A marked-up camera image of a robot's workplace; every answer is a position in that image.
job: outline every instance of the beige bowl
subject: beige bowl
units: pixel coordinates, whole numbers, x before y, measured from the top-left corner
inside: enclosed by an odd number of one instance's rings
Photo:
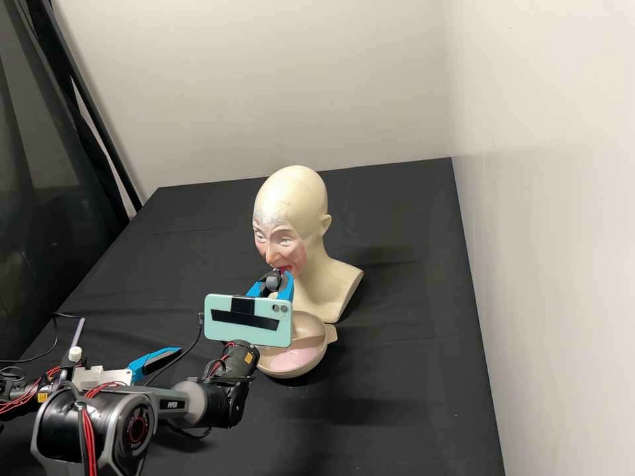
[[[287,348],[258,346],[258,369],[270,377],[299,377],[320,363],[328,344],[337,340],[332,324],[325,324],[313,314],[293,312],[293,335]]]

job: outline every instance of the mint green phone case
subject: mint green phone case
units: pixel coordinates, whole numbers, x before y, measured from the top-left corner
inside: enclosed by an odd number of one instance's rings
[[[243,304],[238,312],[235,311],[237,301]],[[241,339],[254,345],[282,348],[291,345],[293,308],[290,301],[208,294],[204,311],[207,339],[224,342]]]

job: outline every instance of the mannequin mouth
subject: mannequin mouth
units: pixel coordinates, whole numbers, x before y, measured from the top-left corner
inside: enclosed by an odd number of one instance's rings
[[[284,274],[285,271],[292,272],[293,266],[290,264],[285,264],[284,266],[280,266],[277,268],[281,274]]]

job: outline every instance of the black tablecloth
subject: black tablecloth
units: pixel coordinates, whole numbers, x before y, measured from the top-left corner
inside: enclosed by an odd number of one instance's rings
[[[329,254],[364,270],[339,340],[308,375],[257,372],[243,421],[200,442],[152,441],[144,475],[503,474],[450,159],[321,173]],[[251,232],[262,180],[160,188],[62,311],[88,317],[90,363],[123,368],[187,346],[209,292],[243,293],[267,270]],[[60,323],[59,362],[74,322]],[[47,327],[27,354],[44,350]],[[220,354],[205,340],[166,378],[198,376]],[[43,475],[29,453],[34,416],[0,435],[0,473]]]

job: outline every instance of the mannequin head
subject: mannequin head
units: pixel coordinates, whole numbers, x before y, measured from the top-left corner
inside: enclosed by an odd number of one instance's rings
[[[308,167],[292,165],[271,175],[256,195],[252,225],[258,252],[273,268],[290,266],[297,277],[323,254],[331,225],[326,186]]]

